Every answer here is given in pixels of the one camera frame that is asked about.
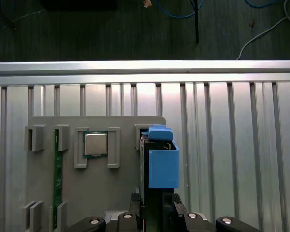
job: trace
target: blue cable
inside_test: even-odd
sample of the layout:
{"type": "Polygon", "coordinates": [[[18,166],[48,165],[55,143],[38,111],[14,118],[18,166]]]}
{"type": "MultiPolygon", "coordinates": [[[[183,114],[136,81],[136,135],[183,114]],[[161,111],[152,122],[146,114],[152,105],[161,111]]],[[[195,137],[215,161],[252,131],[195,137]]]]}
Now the blue cable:
{"type": "Polygon", "coordinates": [[[269,6],[269,5],[274,4],[274,3],[278,2],[278,1],[281,1],[281,0],[273,0],[273,1],[271,1],[271,2],[269,2],[269,3],[265,3],[265,4],[263,4],[263,5],[254,5],[253,3],[249,2],[249,0],[245,0],[245,1],[246,1],[246,3],[247,3],[250,7],[253,7],[253,8],[263,8],[263,7],[269,6]]]}
{"type": "MultiPolygon", "coordinates": [[[[198,9],[202,6],[202,4],[203,4],[203,1],[204,0],[202,0],[201,1],[201,3],[199,4],[199,7],[198,7],[198,9]]],[[[189,15],[187,15],[187,16],[174,16],[174,15],[171,15],[171,14],[169,14],[166,10],[164,10],[164,8],[162,8],[162,6],[159,4],[159,0],[155,0],[155,3],[157,4],[157,6],[167,15],[167,16],[169,16],[169,17],[171,17],[171,18],[190,18],[191,16],[193,16],[194,14],[195,14],[195,12],[193,12],[193,13],[191,13],[191,14],[189,14],[189,15]]]]}

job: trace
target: dark carpet floor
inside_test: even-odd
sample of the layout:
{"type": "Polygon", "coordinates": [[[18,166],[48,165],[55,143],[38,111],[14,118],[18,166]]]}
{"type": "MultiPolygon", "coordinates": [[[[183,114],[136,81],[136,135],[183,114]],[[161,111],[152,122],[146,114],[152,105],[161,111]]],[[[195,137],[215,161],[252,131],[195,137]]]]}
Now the dark carpet floor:
{"type": "MultiPolygon", "coordinates": [[[[38,0],[1,1],[12,20],[43,9],[38,0]]],[[[116,11],[43,11],[18,20],[15,31],[2,29],[0,21],[0,61],[232,60],[248,40],[284,17],[282,1],[254,9],[244,0],[204,0],[196,45],[194,17],[172,19],[155,0],[152,4],[144,8],[142,0],[118,0],[116,11]]],[[[188,0],[160,4],[174,15],[192,12],[188,0]]],[[[242,59],[290,59],[290,22],[249,45],[242,59]]]]}

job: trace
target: green pcb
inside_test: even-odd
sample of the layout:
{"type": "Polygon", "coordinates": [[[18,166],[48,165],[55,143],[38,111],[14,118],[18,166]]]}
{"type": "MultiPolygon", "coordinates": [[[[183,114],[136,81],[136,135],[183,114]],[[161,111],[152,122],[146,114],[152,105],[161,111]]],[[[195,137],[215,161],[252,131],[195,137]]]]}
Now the green pcb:
{"type": "Polygon", "coordinates": [[[53,229],[57,228],[58,206],[62,203],[62,151],[59,151],[59,130],[55,130],[53,229]]]}

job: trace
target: white cable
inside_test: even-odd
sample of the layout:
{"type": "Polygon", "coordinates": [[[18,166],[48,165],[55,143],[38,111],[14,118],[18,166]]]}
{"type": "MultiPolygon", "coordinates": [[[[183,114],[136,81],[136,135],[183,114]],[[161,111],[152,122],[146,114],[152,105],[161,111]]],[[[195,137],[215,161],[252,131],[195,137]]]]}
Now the white cable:
{"type": "Polygon", "coordinates": [[[289,1],[289,0],[285,0],[285,2],[284,2],[284,13],[285,13],[286,18],[290,21],[290,17],[289,17],[289,15],[288,15],[287,10],[286,10],[286,4],[288,3],[288,1],[289,1]]]}
{"type": "Polygon", "coordinates": [[[285,2],[284,2],[284,13],[285,13],[285,18],[283,18],[283,19],[281,19],[280,21],[278,21],[276,24],[274,24],[270,29],[268,29],[268,30],[266,30],[266,31],[264,31],[264,32],[262,32],[262,33],[260,33],[260,34],[258,34],[257,36],[255,36],[253,39],[251,39],[251,40],[249,40],[243,47],[242,47],[242,49],[241,49],[241,51],[240,51],[240,54],[239,54],[239,56],[238,56],[238,58],[237,58],[237,60],[240,60],[240,58],[241,58],[241,55],[242,55],[242,53],[243,53],[243,51],[245,50],[245,48],[251,43],[251,42],[253,42],[254,40],[256,40],[256,39],[258,39],[258,38],[260,38],[260,37],[262,37],[264,34],[267,34],[268,32],[270,32],[272,29],[274,29],[276,26],[278,26],[283,20],[285,20],[285,19],[287,19],[287,20],[289,20],[290,21],[290,17],[289,17],[289,15],[288,15],[288,13],[287,13],[287,10],[286,10],[286,4],[287,4],[287,2],[288,2],[289,0],[285,0],[285,2]]]}
{"type": "Polygon", "coordinates": [[[281,20],[280,20],[279,22],[277,22],[273,27],[271,27],[270,29],[268,29],[268,30],[262,32],[261,34],[258,34],[258,35],[255,36],[253,39],[251,39],[250,41],[248,41],[248,42],[247,42],[247,43],[242,47],[242,49],[241,49],[241,51],[240,51],[240,54],[239,54],[237,60],[240,60],[241,55],[242,55],[242,52],[243,52],[243,50],[245,50],[246,46],[248,46],[251,42],[253,42],[253,41],[256,40],[257,38],[260,38],[262,35],[264,35],[264,34],[270,32],[273,28],[275,28],[276,26],[278,26],[278,25],[279,25],[283,20],[285,20],[285,19],[287,19],[287,18],[285,17],[285,18],[281,19],[281,20]]]}
{"type": "Polygon", "coordinates": [[[30,14],[27,14],[27,15],[21,16],[21,17],[15,19],[15,20],[13,20],[12,23],[18,21],[19,19],[26,18],[26,17],[28,17],[28,16],[30,16],[30,15],[33,15],[33,14],[35,15],[35,14],[40,13],[40,12],[43,12],[43,11],[45,11],[45,9],[42,9],[42,10],[40,10],[40,11],[33,12],[33,13],[30,13],[30,14]]]}

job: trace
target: black stand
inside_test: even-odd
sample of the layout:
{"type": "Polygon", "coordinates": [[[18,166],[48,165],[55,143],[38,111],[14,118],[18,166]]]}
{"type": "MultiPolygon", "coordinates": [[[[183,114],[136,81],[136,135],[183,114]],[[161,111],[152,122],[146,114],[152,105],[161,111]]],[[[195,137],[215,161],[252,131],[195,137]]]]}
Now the black stand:
{"type": "Polygon", "coordinates": [[[198,3],[197,0],[194,0],[195,6],[195,37],[196,37],[196,44],[199,43],[199,30],[198,30],[198,3]]]}
{"type": "Polygon", "coordinates": [[[9,27],[11,30],[16,30],[16,26],[15,26],[15,24],[11,21],[11,20],[9,20],[3,13],[2,13],[2,11],[1,11],[1,9],[0,9],[0,19],[3,21],[3,23],[7,26],[7,27],[9,27]]]}

